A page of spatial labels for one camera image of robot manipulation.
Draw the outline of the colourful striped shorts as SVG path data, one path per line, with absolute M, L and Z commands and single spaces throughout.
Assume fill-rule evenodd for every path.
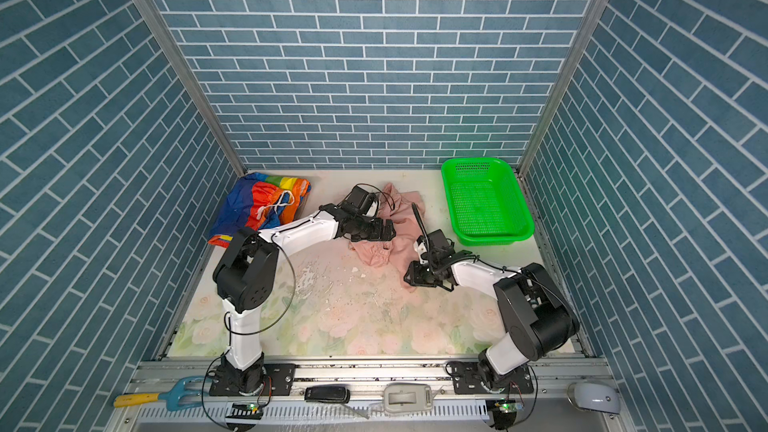
M 242 228 L 275 228 L 295 220 L 311 191 L 307 179 L 254 172 L 239 178 L 208 234 L 207 242 L 227 248 Z

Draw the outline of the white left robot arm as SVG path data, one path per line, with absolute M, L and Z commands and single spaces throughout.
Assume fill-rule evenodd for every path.
M 351 242 L 388 242 L 396 236 L 393 221 L 347 206 L 326 204 L 307 218 L 259 231 L 238 231 L 214 269 L 213 280 L 224 308 L 228 349 L 215 377 L 240 394 L 264 382 L 260 335 L 274 325 L 261 324 L 261 306 L 271 295 L 278 263 L 319 243 L 345 238 Z

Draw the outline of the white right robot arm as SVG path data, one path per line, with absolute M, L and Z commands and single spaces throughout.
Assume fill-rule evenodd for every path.
M 417 259 L 404 274 L 405 283 L 449 292 L 466 287 L 496 300 L 505 335 L 478 356 L 486 387 L 500 388 L 514 371 L 559 349 L 578 333 L 576 314 L 543 265 L 486 262 L 470 251 L 457 251 L 440 230 L 419 236 L 413 248 Z

